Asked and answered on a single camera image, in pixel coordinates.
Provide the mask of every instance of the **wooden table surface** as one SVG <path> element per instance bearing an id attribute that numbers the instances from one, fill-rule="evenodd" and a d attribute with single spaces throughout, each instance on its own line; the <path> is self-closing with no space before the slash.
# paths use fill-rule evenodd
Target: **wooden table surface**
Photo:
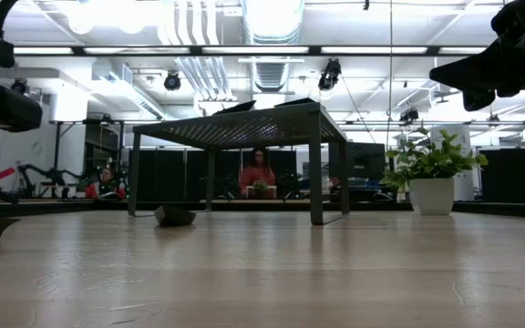
<path id="1" fill-rule="evenodd" d="M 25 217 L 0 240 L 0 327 L 525 327 L 525 219 Z"/>

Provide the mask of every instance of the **red shirt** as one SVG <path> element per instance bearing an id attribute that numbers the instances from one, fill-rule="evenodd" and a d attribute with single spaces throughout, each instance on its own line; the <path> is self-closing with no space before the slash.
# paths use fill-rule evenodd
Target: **red shirt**
<path id="1" fill-rule="evenodd" d="M 263 180 L 269 186 L 275 185 L 274 173 L 272 169 L 264 169 L 261 167 L 248 167 L 242 171 L 241 176 L 241 194 L 246 194 L 246 187 L 251 186 L 255 181 Z M 267 198 L 273 198 L 274 193 L 272 190 L 268 190 L 266 194 Z"/>

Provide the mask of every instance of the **woman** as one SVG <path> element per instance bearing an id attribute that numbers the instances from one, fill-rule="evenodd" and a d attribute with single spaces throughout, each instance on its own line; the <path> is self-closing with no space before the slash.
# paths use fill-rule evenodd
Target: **woman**
<path id="1" fill-rule="evenodd" d="M 275 185 L 274 173 L 269 167 L 269 152 L 267 149 L 253 149 L 249 166 L 242 171 L 240 188 L 241 195 L 247 197 L 251 186 L 255 181 L 263 180 L 269 186 Z M 268 190 L 266 198 L 274 198 L 272 190 Z"/>
<path id="2" fill-rule="evenodd" d="M 118 182 L 115 171 L 111 168 L 104 168 L 100 172 L 100 182 L 92 183 L 85 189 L 85 192 L 87 198 L 90 199 L 100 199 L 110 192 L 114 192 L 122 199 L 126 196 L 125 186 Z"/>

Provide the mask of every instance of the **table leg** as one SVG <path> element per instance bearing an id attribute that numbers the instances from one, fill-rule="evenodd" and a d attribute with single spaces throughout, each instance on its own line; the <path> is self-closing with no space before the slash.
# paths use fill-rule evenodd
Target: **table leg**
<path id="1" fill-rule="evenodd" d="M 347 172 L 347 142 L 339 143 L 339 185 L 340 185 L 340 201 L 342 204 L 342 214 L 349 214 L 350 212 L 350 189 L 348 184 Z"/>
<path id="2" fill-rule="evenodd" d="M 131 189 L 129 190 L 129 215 L 135 216 L 137 209 L 137 188 L 139 187 L 139 150 L 141 148 L 141 134 L 135 133 L 133 139 L 132 168 L 129 172 Z"/>
<path id="3" fill-rule="evenodd" d="M 324 194 L 321 174 L 321 117 L 319 112 L 307 115 L 309 133 L 309 183 L 311 223 L 324 224 Z"/>
<path id="4" fill-rule="evenodd" d="M 216 150 L 208 150 L 208 178 L 206 188 L 206 210 L 211 210 L 211 201 L 214 197 L 214 164 L 216 162 Z"/>

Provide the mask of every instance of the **green leaves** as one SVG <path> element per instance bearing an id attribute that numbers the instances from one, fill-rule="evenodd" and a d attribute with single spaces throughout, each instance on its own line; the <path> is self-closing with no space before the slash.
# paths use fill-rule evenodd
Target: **green leaves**
<path id="1" fill-rule="evenodd" d="M 420 134 L 423 134 L 425 136 L 428 134 L 428 130 L 426 128 L 423 128 L 423 127 L 417 128 L 417 132 L 420 133 Z"/>
<path id="2" fill-rule="evenodd" d="M 418 128 L 417 132 L 428 134 L 424 127 Z M 451 142 L 458 138 L 458 134 L 450 136 L 444 129 L 439 133 L 442 136 L 440 147 L 429 141 L 425 147 L 417 148 L 410 141 L 400 140 L 399 150 L 389 150 L 386 153 L 391 159 L 397 158 L 396 163 L 399 165 L 395 171 L 387 170 L 380 183 L 403 189 L 412 179 L 451 178 L 462 171 L 489 164 L 483 154 L 474 157 L 470 151 L 463 155 L 461 144 L 452 145 Z"/>
<path id="3" fill-rule="evenodd" d="M 389 151 L 386 152 L 386 156 L 389 159 L 395 158 L 396 156 L 398 156 L 398 154 L 400 154 L 400 151 L 398 151 L 398 150 L 389 150 Z"/>
<path id="4" fill-rule="evenodd" d="M 477 157 L 476 157 L 476 161 L 478 163 L 479 166 L 486 166 L 489 164 L 489 161 L 488 159 L 485 157 L 485 155 L 483 154 L 479 154 Z"/>
<path id="5" fill-rule="evenodd" d="M 447 140 L 447 139 L 450 138 L 450 136 L 448 135 L 448 133 L 447 133 L 446 130 L 441 129 L 441 130 L 439 130 L 438 132 L 441 134 L 441 136 L 443 136 L 443 138 L 445 138 L 445 140 Z"/>

